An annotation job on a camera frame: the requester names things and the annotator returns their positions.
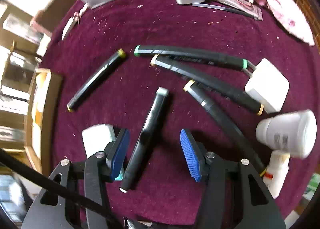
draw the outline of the green marker cap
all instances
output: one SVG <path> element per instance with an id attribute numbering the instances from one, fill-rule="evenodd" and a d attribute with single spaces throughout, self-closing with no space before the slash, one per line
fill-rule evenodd
<path id="1" fill-rule="evenodd" d="M 242 68 L 247 68 L 247 60 L 243 59 L 243 67 Z"/>
<path id="2" fill-rule="evenodd" d="M 136 48 L 134 49 L 134 55 L 135 55 L 136 57 L 139 57 L 139 56 L 140 56 L 140 54 L 138 53 L 139 47 L 140 47 L 140 45 L 136 46 Z"/>

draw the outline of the black rod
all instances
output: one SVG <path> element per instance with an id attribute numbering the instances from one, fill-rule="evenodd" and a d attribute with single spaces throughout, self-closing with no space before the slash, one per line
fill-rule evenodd
<path id="1" fill-rule="evenodd" d="M 71 200 L 77 205 L 90 209 L 96 212 L 99 215 L 104 216 L 108 221 L 115 222 L 115 218 L 108 213 L 108 211 L 98 203 L 92 201 L 91 199 L 84 197 L 76 192 L 73 192 L 66 187 L 60 185 L 59 183 L 50 180 L 49 178 L 43 176 L 42 174 L 36 172 L 32 168 L 28 167 L 24 163 L 18 161 L 17 159 L 11 157 L 8 153 L 6 153 L 3 149 L 0 149 L 0 162 L 23 176 L 27 180 L 35 183 L 36 185 L 59 195 L 65 199 Z"/>
<path id="2" fill-rule="evenodd" d="M 70 112 L 73 112 L 80 106 L 82 101 L 87 97 L 95 85 L 102 80 L 105 75 L 114 70 L 121 59 L 125 58 L 125 52 L 122 49 L 116 51 L 109 59 L 107 59 L 96 72 L 82 85 L 82 87 L 76 92 L 72 99 L 67 104 L 67 108 Z"/>
<path id="3" fill-rule="evenodd" d="M 169 91 L 163 87 L 159 87 L 156 92 L 151 109 L 141 129 L 136 146 L 134 147 L 127 169 L 125 170 L 123 180 L 120 184 L 120 190 L 124 193 L 132 187 L 133 182 L 136 180 L 141 163 L 143 162 L 145 154 L 151 145 L 151 139 L 157 127 L 161 110 L 168 94 Z"/>
<path id="4" fill-rule="evenodd" d="M 163 68 L 167 68 L 171 71 L 179 73 L 180 75 L 193 79 L 203 85 L 206 85 L 214 89 L 222 95 L 229 97 L 233 102 L 241 106 L 244 106 L 248 110 L 256 113 L 258 116 L 262 114 L 263 105 L 258 101 L 254 100 L 252 97 L 250 97 L 246 92 L 236 87 L 233 87 L 230 84 L 216 77 L 210 76 L 196 68 L 190 67 L 173 59 L 168 59 L 158 54 L 156 54 L 152 58 L 150 64 L 151 66 L 156 65 Z"/>
<path id="5" fill-rule="evenodd" d="M 134 54 L 136 57 L 159 54 L 174 60 L 198 62 L 238 71 L 242 71 L 247 65 L 246 59 L 220 52 L 166 45 L 138 45 L 134 50 Z"/>
<path id="6" fill-rule="evenodd" d="M 189 94 L 208 112 L 224 133 L 233 141 L 233 143 L 235 143 L 241 152 L 242 157 L 247 158 L 260 176 L 263 176 L 266 167 L 252 148 L 248 139 L 243 135 L 232 119 L 215 104 L 193 80 L 189 81 L 183 90 L 188 91 Z"/>

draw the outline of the window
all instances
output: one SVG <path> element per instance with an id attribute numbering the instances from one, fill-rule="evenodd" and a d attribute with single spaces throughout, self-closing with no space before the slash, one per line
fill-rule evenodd
<path id="1" fill-rule="evenodd" d="M 26 115 L 28 112 L 28 103 L 26 101 L 29 100 L 30 95 L 1 84 L 9 53 L 8 49 L 0 46 L 0 89 L 2 92 L 2 95 L 0 95 L 0 110 Z M 26 71 L 33 72 L 36 67 L 28 59 L 17 53 L 12 53 L 8 64 L 21 68 L 23 73 Z"/>
<path id="2" fill-rule="evenodd" d="M 11 127 L 0 126 L 0 140 L 2 141 L 23 141 L 24 131 Z"/>
<path id="3" fill-rule="evenodd" d="M 10 175 L 0 175 L 0 205 L 11 220 L 20 225 L 26 214 L 20 198 L 22 192 L 20 186 Z"/>
<path id="4" fill-rule="evenodd" d="M 34 44 L 40 45 L 43 33 L 35 31 L 30 24 L 22 21 L 13 14 L 9 14 L 2 25 L 3 29 L 12 32 Z"/>

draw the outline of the plastic packaging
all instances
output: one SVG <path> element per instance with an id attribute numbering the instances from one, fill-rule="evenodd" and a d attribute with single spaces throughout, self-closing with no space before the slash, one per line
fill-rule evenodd
<path id="1" fill-rule="evenodd" d="M 262 21 L 261 9 L 245 0 L 213 0 L 233 8 L 242 10 L 254 17 L 256 20 Z"/>
<path id="2" fill-rule="evenodd" d="M 276 150 L 271 153 L 270 163 L 264 174 L 263 182 L 266 184 L 273 198 L 280 194 L 285 177 L 289 171 L 290 154 Z"/>
<path id="3" fill-rule="evenodd" d="M 260 121 L 256 137 L 273 150 L 283 150 L 292 157 L 304 159 L 315 144 L 316 130 L 315 115 L 308 109 Z"/>

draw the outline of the wooden shelf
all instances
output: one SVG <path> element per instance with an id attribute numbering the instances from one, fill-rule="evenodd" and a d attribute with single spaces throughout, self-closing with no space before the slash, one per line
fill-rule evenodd
<path id="1" fill-rule="evenodd" d="M 24 148 L 37 172 L 44 176 L 51 173 L 51 135 L 56 102 L 62 77 L 49 69 L 35 70 L 29 89 L 28 114 L 25 117 Z"/>

